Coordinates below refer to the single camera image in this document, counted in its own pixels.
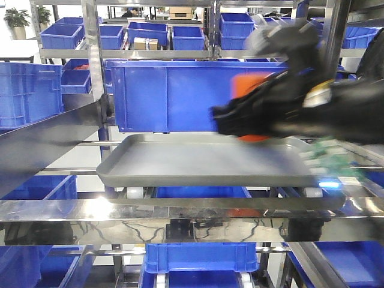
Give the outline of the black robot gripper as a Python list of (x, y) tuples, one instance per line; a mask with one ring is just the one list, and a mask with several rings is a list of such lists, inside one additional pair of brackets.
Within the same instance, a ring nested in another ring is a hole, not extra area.
[(306, 22), (254, 30), (245, 41), (246, 48), (256, 56), (284, 56), (287, 67), (252, 86), (241, 98), (212, 107), (217, 131), (234, 136), (331, 136), (326, 111), (303, 105), (309, 91), (326, 80), (318, 43), (315, 27)]

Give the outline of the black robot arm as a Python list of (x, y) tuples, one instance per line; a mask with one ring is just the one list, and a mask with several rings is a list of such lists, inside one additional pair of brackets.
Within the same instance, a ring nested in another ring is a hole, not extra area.
[(316, 28), (304, 22), (253, 31), (246, 47), (255, 54), (283, 55), (286, 69), (212, 107), (217, 131), (238, 137), (331, 136), (383, 143), (383, 31), (369, 43), (355, 80), (329, 76), (318, 43)]

